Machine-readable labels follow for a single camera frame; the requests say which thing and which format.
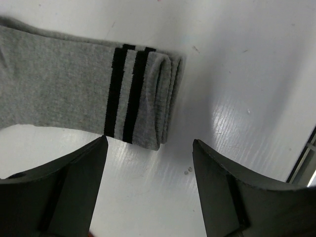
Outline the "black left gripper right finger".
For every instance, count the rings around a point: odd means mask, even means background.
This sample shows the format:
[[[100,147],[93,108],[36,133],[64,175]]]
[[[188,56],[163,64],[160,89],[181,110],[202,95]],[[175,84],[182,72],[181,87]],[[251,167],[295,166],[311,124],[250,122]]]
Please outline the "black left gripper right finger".
[[[193,161],[207,236],[315,236],[315,187],[261,175],[197,139]]]

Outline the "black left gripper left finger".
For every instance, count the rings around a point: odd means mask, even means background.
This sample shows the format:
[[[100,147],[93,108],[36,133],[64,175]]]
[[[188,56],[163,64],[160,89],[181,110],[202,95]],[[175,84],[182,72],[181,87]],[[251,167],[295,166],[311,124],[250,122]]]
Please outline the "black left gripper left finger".
[[[86,237],[101,184],[108,141],[0,181],[3,237]]]

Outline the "grey sock with black stripes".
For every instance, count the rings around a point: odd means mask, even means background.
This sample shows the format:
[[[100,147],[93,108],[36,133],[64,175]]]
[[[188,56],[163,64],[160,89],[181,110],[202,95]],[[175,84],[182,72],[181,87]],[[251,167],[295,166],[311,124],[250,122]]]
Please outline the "grey sock with black stripes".
[[[0,126],[77,129],[158,150],[184,58],[0,19]]]

